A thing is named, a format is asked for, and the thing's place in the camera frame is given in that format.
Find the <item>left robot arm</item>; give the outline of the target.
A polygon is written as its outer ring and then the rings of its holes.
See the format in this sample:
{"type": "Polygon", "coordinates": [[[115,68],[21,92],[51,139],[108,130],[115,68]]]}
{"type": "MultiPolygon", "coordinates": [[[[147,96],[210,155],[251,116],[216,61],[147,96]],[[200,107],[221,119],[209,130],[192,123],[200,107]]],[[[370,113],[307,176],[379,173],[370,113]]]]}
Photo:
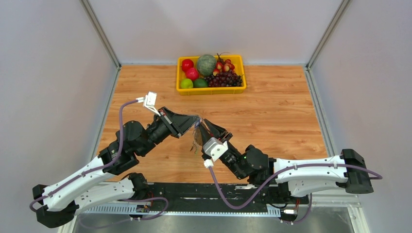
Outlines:
{"type": "Polygon", "coordinates": [[[34,200],[41,204],[35,210],[37,221],[56,228],[106,202],[145,200],[149,185],[141,173],[132,172],[112,185],[99,186],[99,183],[138,165],[139,156],[146,156],[168,136],[180,138],[199,120],[199,116],[177,114],[162,107],[146,127],[138,121],[126,122],[117,131],[117,139],[82,169],[56,184],[39,184],[33,188],[34,200]]]}

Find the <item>metal key organizer with rings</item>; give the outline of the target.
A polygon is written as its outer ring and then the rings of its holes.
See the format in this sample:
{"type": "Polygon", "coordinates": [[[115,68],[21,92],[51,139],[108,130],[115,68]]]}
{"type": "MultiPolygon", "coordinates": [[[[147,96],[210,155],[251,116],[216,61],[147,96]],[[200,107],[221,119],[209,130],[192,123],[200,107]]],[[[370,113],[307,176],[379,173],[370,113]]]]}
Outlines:
{"type": "Polygon", "coordinates": [[[201,136],[201,131],[200,131],[200,126],[202,125],[202,120],[200,119],[194,124],[193,128],[193,142],[192,142],[192,147],[190,151],[192,151],[194,154],[197,154],[201,149],[202,149],[202,136],[201,136]]]}

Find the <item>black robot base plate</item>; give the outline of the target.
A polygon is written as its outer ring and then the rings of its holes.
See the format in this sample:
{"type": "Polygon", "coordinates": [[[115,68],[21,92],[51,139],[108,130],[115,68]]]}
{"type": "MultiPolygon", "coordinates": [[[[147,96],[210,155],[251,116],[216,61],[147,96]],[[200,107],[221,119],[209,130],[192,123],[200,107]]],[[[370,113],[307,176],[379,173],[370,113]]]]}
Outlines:
{"type": "MultiPolygon", "coordinates": [[[[153,183],[147,188],[134,194],[132,200],[146,198],[166,198],[168,208],[173,211],[228,211],[228,207],[220,197],[213,183],[153,183]]],[[[253,200],[241,210],[258,211],[267,205],[272,207],[295,206],[296,202],[308,204],[308,195],[302,198],[286,196],[286,186],[267,186],[263,188],[253,200]]]]}

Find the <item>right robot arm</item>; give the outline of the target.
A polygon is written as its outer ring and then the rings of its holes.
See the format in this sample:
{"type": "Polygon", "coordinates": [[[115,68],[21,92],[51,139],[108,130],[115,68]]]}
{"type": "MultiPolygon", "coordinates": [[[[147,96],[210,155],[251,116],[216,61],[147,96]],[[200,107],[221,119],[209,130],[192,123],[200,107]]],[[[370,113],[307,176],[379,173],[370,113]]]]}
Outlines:
{"type": "Polygon", "coordinates": [[[253,145],[240,153],[229,140],[232,133],[205,119],[196,123],[206,168],[221,161],[237,179],[249,184],[278,187],[278,198],[291,202],[313,192],[342,188],[349,194],[373,193],[372,180],[379,179],[366,167],[365,159],[353,149],[323,159],[290,160],[271,158],[253,145]]]}

